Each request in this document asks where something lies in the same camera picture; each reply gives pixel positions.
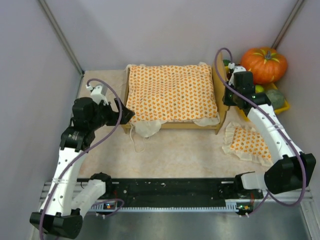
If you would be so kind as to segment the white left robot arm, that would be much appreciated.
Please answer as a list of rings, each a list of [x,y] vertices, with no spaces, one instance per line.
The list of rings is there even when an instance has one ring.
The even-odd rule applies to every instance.
[[[93,174],[86,187],[74,196],[82,163],[95,147],[92,142],[96,130],[103,126],[112,126],[115,130],[135,115],[121,100],[114,101],[118,111],[113,111],[110,102],[104,100],[81,97],[74,101],[70,124],[61,135],[58,163],[49,192],[40,209],[32,212],[29,219],[38,229],[40,239],[44,239],[45,234],[75,239],[89,209],[99,198],[114,194],[111,176],[100,172]]]

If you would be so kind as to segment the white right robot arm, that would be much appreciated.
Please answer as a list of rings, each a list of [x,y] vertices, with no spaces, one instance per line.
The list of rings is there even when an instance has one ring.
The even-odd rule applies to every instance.
[[[304,193],[316,165],[314,155],[304,153],[291,140],[279,122],[270,99],[264,92],[256,92],[252,72],[237,66],[224,85],[223,103],[237,106],[256,126],[272,160],[272,166],[265,173],[237,175],[238,185],[245,190],[267,190],[273,195],[298,189]]]

